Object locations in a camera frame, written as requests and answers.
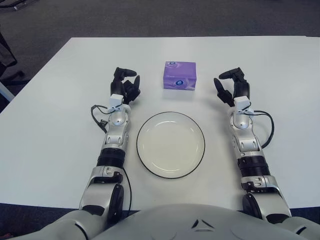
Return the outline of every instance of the silver arm segment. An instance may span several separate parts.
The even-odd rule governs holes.
[[[291,217],[276,178],[270,175],[261,144],[255,136],[254,122],[250,115],[250,101],[246,96],[235,97],[229,112],[229,129],[232,144],[241,171],[241,186],[247,194],[243,197],[243,209],[254,217],[271,223]]]
[[[130,107],[122,103],[122,95],[110,97],[107,133],[79,210],[69,212],[40,231],[19,237],[20,240],[89,240],[103,232],[107,224],[121,218],[124,190],[120,183],[130,124]]]

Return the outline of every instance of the floor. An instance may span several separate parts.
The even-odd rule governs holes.
[[[319,13],[319,0],[38,0],[0,11],[0,31],[18,60],[5,74],[32,78],[71,37],[320,37]],[[7,104],[0,96],[0,112]],[[70,210],[0,204],[0,236],[39,230]],[[319,207],[292,213],[320,223]]]

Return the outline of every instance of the white table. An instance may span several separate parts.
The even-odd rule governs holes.
[[[242,209],[228,106],[213,84],[220,73],[241,67],[253,108],[269,112],[275,121],[264,153],[289,207],[320,206],[319,58],[319,39],[307,37],[72,38],[0,115],[0,202],[78,207],[104,139],[90,107],[108,103],[113,73],[121,67],[141,77],[124,164],[132,209],[170,203]],[[195,91],[163,90],[165,61],[196,62]],[[164,111],[190,116],[204,133],[203,160],[181,179],[152,175],[136,151],[139,128]],[[263,143],[269,119],[254,121]],[[126,180],[123,185],[128,208]]]

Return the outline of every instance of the white plate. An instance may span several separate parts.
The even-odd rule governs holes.
[[[136,149],[143,165],[153,174],[177,179],[190,174],[205,152],[205,138],[190,117],[173,111],[149,118],[141,127]]]

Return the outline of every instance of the tissue box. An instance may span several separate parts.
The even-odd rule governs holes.
[[[197,81],[196,63],[166,61],[163,74],[164,89],[195,90]]]

